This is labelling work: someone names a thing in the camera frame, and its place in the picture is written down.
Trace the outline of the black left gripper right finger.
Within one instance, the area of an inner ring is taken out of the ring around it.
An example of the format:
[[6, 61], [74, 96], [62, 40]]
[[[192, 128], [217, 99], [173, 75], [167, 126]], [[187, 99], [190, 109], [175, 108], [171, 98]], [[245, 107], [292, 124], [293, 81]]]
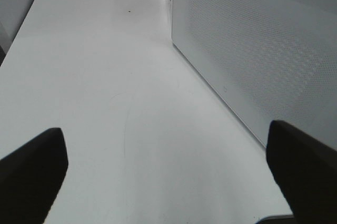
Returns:
[[336, 223], [336, 150], [274, 120], [266, 162], [297, 223]]

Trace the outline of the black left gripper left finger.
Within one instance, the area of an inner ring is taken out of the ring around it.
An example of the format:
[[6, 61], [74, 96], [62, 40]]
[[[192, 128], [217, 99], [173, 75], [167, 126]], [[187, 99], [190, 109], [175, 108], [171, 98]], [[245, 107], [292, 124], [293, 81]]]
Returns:
[[50, 128], [1, 159], [1, 223], [44, 223], [68, 169], [63, 132]]

